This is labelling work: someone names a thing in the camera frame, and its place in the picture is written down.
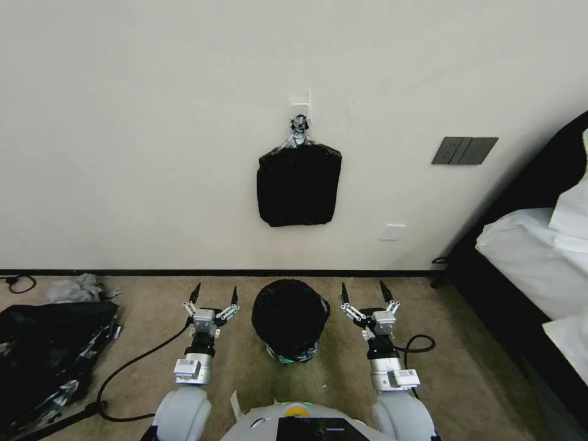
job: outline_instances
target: black trash can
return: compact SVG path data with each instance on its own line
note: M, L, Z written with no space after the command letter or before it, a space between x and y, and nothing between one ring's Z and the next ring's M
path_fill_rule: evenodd
M329 303L310 286L284 279L259 291L251 323L272 358L305 363L314 357L330 313Z

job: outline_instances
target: black cable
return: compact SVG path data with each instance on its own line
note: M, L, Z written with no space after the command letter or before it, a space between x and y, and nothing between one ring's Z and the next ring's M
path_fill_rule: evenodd
M428 341L431 342L431 344L428 346L425 346L424 348L411 349L410 345L412 345L413 342L418 338L427 339ZM435 349L435 346L437 346L437 343L433 337L430 337L427 334L416 334L416 335L413 335L409 339L409 341L406 343L406 347L394 346L394 348L400 352L404 352L404 369L408 369L409 368L409 354L410 353L429 352L429 351L432 351L433 349ZM412 393L415 395L415 398L420 399L415 388L412 388Z
M27 288L26 290L23 291L16 291L14 289L14 286L18 283L18 281L20 279L22 279L23 277L29 279L32 282L32 285ZM21 276L8 276L8 277L0 277L0 280L4 280L6 281L6 283L8 284L8 290L13 293L13 294L22 294L22 293L26 293L30 290L32 290L35 286L37 286L37 281L31 277L31 276L27 276L25 274L22 274Z
M113 423L128 423L130 421L144 420L146 418L152 418L155 416L155 413L146 413L145 415L130 416L127 418L117 418L115 416L110 416L109 414L106 413L106 410L104 410L104 408L102 407L102 393L104 392L104 389L106 389L107 384L110 383L110 380L112 380L119 372L121 372L123 369L128 368L131 364L141 360L142 358L145 358L146 356L154 353L156 350L161 349L163 346L173 342L176 338L180 337L180 335L182 335L186 329L188 329L188 326L190 326L191 323L192 323L192 320L189 317L186 320L186 324L184 325L184 327L182 328L182 330L180 332L175 334L173 337L168 338L166 341L164 341L160 345L155 346L153 349L149 349L147 352L139 355L138 357L133 358L131 361L126 362L124 365L122 365L117 370L115 370L112 374L110 374L110 376L106 379L106 381L104 381L104 383L102 383L102 386L100 386L100 390L98 391L98 395L96 396L96 405L98 406L98 413L100 414L100 416L102 418L104 418L105 420L108 420L108 421L112 421Z
M431 262L433 265L446 265L447 264L447 256L441 256L434 258Z

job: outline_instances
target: beige carpet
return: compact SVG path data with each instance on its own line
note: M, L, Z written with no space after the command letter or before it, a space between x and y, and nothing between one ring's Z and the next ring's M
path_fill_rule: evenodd
M55 277L39 277L29 293L14 295L0 286L0 308L45 303L45 289ZM278 401L311 401L337 407L373 425L375 393L361 331L337 308L345 281L357 307L383 304L377 279L302 278L331 304L332 314L317 356L306 364L280 366L265 353L251 326L251 307L259 290L275 278L262 277L108 277L120 286L120 338L101 355L95 383L86 402L118 366L154 347L181 329L182 302L202 282L198 305L225 307L238 286L241 311L223 327L216 344L213 382L206 387L213 411L203 439L219 440L234 422L229 397L237 390L243 410ZM411 354L423 386L420 396L444 441L546 440L543 416L524 377L452 287L435 291L425 278L385 279L402 305L396 339L404 345L413 334L426 333L437 348ZM174 388L173 366L189 345L188 334L129 367L108 386L108 411L130 417L157 409ZM47 438L58 440L138 440L149 421L110 423L95 416Z

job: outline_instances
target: black plastic bag on floor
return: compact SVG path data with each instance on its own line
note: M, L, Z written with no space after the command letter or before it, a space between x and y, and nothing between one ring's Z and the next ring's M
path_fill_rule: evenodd
M290 138L259 158L259 215L272 227L326 224L333 218L341 153L311 140L303 115L292 120Z
M0 312L0 438L82 398L118 306L14 305Z
M299 280L278 280L255 298L251 323L268 353L282 364L305 363L314 357L331 308Z

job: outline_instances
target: baseboard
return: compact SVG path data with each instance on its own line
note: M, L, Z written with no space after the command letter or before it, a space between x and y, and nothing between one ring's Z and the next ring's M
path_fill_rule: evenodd
M0 275L29 276L246 276L246 277L435 277L438 270L371 269L0 269Z

